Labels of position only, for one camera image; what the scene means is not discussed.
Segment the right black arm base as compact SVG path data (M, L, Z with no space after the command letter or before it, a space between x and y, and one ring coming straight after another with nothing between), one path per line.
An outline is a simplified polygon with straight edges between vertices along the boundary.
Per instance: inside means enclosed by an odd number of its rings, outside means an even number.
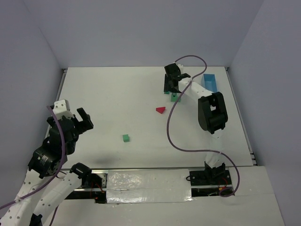
M205 164L204 170L190 171L186 180L190 182L191 186L218 186L218 188L225 188L232 184L230 173L226 170L225 163L213 168Z

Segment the blue plastic box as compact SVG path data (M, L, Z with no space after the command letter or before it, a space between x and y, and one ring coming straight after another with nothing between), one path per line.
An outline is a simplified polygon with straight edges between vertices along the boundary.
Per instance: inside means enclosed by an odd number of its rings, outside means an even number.
M216 93L218 90L217 90L215 75L203 74L203 77L201 79L201 86L213 93Z

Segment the small green cube block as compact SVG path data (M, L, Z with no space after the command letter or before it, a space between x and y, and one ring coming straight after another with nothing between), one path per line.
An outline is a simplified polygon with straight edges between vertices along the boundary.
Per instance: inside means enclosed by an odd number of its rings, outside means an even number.
M123 138L123 142L129 142L130 141L130 137L129 137L128 134L122 135L122 138Z

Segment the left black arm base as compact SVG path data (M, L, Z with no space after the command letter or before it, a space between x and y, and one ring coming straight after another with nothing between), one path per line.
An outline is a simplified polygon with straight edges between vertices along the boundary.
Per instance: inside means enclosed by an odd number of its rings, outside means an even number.
M66 200L94 200L98 204L106 204L107 173L93 173L82 163L76 163L69 170L75 173L81 180L80 186L72 191Z

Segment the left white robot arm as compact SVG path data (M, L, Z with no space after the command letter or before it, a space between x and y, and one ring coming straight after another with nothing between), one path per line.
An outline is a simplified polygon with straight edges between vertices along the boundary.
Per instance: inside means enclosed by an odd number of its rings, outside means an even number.
M1 209L7 209L0 219L2 226L43 225L74 189L86 185L91 179L92 170L76 163L58 185L44 194L46 187L67 162L67 156L74 153L79 136L94 127L83 108L77 109L81 121L66 106L62 111L55 105L49 106L48 110L51 113L47 119L50 126L48 136L33 152L25 180L15 199L1 206Z

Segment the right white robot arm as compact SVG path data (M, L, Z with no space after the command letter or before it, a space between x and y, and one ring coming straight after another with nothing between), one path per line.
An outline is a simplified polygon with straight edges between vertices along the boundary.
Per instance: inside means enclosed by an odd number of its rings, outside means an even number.
M222 153L221 136L228 122L228 113L221 92L213 92L194 81L187 73L183 73L177 63L172 63L164 67L164 91L179 94L175 104L179 102L183 95L186 95L197 104L197 119L201 129L208 134L211 142L211 149L186 150L176 147L172 142L169 132L171 115L175 105L170 110L167 118L166 133L170 144L177 150L186 153L205 153L204 178L212 181L225 173L225 154Z

